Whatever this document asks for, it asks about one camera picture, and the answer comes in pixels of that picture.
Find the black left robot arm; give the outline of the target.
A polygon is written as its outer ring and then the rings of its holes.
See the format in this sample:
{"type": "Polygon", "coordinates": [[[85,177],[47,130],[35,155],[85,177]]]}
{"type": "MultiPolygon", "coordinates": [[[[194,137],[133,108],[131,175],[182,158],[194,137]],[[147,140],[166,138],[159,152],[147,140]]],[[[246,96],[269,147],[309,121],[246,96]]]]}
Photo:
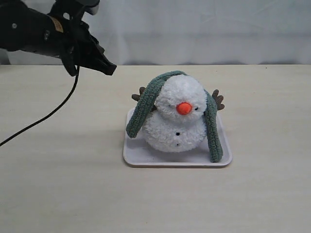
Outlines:
{"type": "Polygon", "coordinates": [[[78,67],[113,75],[117,65],[104,55],[104,48],[90,34],[82,18],[95,15],[98,0],[57,0],[45,14],[21,0],[0,2],[0,47],[8,52],[24,51],[61,60],[70,76],[78,67]]]}

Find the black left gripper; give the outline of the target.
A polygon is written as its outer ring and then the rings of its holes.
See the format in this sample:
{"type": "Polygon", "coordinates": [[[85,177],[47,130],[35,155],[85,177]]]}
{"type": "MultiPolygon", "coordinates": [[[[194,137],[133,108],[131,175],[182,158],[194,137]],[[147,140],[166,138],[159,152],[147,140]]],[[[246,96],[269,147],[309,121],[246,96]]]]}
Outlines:
{"type": "Polygon", "coordinates": [[[46,45],[38,53],[59,58],[70,76],[78,75],[80,67],[113,75],[117,65],[106,58],[89,25],[82,21],[85,12],[93,14],[91,9],[52,9],[47,16],[54,29],[44,32],[46,45]]]}

